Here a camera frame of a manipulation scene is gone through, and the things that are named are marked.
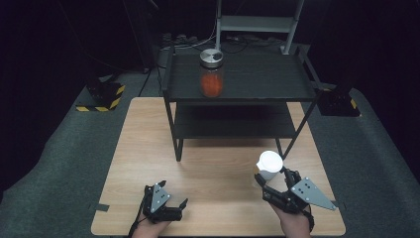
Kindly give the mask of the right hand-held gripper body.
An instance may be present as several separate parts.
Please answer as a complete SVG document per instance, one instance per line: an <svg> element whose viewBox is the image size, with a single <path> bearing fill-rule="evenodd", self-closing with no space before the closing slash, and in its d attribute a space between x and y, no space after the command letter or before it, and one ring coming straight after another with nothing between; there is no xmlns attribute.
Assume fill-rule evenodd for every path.
<svg viewBox="0 0 420 238"><path fill-rule="evenodd" d="M278 191L269 185L262 186L262 199L280 210L297 214L309 204L335 210L336 205L310 179L304 178L299 182L286 180L286 191Z"/></svg>

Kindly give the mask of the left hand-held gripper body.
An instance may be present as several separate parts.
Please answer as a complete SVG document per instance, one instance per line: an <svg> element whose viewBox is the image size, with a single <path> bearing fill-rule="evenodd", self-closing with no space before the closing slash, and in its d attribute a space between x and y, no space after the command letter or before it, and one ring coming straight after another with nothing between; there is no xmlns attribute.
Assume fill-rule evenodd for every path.
<svg viewBox="0 0 420 238"><path fill-rule="evenodd" d="M166 203L171 198L171 195L160 183L146 185L144 193L142 213L149 222L160 223L181 220L183 204L177 207L168 207Z"/></svg>

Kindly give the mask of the white plastic cup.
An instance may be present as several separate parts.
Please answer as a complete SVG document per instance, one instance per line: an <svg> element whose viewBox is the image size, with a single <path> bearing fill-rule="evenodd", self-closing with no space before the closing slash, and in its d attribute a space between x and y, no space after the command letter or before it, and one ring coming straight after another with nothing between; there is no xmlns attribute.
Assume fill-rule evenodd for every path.
<svg viewBox="0 0 420 238"><path fill-rule="evenodd" d="M274 151L264 151L254 167L254 176L261 175L264 181L271 181L283 168L282 157Z"/></svg>

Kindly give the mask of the black two-tier shelf rack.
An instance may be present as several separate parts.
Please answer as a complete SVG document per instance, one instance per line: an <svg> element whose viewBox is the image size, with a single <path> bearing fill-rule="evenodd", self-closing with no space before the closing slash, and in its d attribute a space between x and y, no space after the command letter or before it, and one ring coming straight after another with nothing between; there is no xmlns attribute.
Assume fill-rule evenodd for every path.
<svg viewBox="0 0 420 238"><path fill-rule="evenodd" d="M322 92L301 49L288 56L227 55L222 92L200 92L199 55L168 51L161 82L175 157L185 139L288 139L295 143Z"/></svg>

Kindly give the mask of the glass jar with silver lid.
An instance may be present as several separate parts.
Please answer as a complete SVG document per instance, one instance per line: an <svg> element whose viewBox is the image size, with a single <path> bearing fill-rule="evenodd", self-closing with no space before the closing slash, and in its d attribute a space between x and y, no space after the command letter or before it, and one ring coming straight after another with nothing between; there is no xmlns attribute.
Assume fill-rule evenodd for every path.
<svg viewBox="0 0 420 238"><path fill-rule="evenodd" d="M200 53L200 89L206 97L218 97L223 90L224 55L216 49Z"/></svg>

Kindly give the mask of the person's left hand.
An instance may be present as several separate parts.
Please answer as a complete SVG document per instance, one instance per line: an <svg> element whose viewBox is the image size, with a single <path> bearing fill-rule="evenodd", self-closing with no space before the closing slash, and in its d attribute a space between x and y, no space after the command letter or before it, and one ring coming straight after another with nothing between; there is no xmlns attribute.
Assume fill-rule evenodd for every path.
<svg viewBox="0 0 420 238"><path fill-rule="evenodd" d="M169 224L170 221L152 223L144 214L141 214L138 218L138 224L133 231L132 238L158 238Z"/></svg>

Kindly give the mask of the person's right hand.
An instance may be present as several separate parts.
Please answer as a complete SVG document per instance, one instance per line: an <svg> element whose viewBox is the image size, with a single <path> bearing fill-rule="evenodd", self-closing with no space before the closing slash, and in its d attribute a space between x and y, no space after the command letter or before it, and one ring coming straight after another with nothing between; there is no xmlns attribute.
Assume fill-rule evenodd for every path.
<svg viewBox="0 0 420 238"><path fill-rule="evenodd" d="M286 213L274 205L271 208L279 218L280 227L286 238L311 238L310 223L304 214Z"/></svg>

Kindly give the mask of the yellow-black striped stand base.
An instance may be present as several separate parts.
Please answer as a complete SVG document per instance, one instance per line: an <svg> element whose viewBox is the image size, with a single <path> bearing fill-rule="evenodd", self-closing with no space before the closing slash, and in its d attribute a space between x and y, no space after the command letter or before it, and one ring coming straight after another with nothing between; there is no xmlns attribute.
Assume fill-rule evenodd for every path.
<svg viewBox="0 0 420 238"><path fill-rule="evenodd" d="M361 115L356 101L350 94L340 94L335 89L323 89L317 105L324 116L359 117Z"/></svg>
<svg viewBox="0 0 420 238"><path fill-rule="evenodd" d="M79 112L108 112L114 110L119 104L125 86L118 82L98 82L87 85L89 102L77 102L75 109Z"/></svg>

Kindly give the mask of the black power strip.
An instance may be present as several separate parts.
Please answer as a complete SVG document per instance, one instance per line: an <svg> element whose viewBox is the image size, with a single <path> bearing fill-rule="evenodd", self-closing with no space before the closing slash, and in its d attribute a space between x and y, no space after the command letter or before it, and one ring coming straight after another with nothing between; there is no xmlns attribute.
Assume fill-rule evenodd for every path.
<svg viewBox="0 0 420 238"><path fill-rule="evenodd" d="M162 45L164 47L176 46L176 47L187 47L198 43L198 39L195 36L187 37L184 34L173 35L171 33L165 33L162 35Z"/></svg>

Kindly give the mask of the grey metal stand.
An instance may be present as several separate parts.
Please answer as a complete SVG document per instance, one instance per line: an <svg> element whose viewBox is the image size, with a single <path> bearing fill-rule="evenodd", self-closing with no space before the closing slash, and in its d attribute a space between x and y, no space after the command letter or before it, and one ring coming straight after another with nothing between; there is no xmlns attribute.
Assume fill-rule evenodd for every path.
<svg viewBox="0 0 420 238"><path fill-rule="evenodd" d="M296 8L291 17L257 17L223 15L222 0L217 0L215 49L221 49L221 33L226 31L283 33L287 35L287 39L280 50L283 55L288 55L305 0L294 2Z"/></svg>

